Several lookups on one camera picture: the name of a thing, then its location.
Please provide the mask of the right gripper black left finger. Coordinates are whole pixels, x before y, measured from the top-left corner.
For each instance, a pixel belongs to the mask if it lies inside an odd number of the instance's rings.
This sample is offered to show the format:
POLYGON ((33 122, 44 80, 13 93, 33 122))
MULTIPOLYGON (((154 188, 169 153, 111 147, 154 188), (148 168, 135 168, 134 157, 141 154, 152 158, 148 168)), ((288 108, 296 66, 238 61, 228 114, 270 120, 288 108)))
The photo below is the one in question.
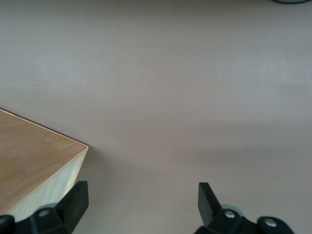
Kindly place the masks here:
POLYGON ((2 234, 71 234, 88 208, 88 183, 77 182, 55 205, 44 205, 26 219, 0 216, 2 234))

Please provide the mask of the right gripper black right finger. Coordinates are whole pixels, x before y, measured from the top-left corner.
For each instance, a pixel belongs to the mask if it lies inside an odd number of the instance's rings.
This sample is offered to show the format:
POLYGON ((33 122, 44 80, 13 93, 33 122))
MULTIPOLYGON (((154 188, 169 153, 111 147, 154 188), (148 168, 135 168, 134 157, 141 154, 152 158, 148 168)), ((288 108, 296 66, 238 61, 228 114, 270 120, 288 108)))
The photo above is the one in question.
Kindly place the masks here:
POLYGON ((198 184, 198 210, 203 226, 197 234, 291 234, 292 229, 283 220, 262 216, 249 221, 237 207, 221 205, 207 182, 198 184))

